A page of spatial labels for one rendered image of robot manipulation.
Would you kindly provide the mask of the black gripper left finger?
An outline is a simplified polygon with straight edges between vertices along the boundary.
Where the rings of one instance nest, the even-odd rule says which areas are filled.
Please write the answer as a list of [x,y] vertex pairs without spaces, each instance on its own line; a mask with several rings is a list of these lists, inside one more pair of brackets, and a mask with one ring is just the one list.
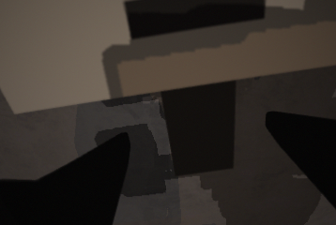
[[0,225],[113,225],[129,157],[122,132],[37,180],[0,179]]

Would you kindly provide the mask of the black two-prong plug charger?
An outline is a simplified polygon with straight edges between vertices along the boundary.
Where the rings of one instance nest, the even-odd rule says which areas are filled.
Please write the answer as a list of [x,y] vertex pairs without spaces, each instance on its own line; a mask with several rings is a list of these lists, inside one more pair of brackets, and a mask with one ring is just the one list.
[[160,91],[175,176],[233,169],[237,80]]

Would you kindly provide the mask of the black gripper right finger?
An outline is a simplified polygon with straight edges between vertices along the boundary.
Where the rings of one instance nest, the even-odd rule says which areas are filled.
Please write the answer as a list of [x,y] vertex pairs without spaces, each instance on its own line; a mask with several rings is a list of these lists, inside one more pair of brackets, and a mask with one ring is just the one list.
[[266,128],[336,209],[336,120],[273,111]]

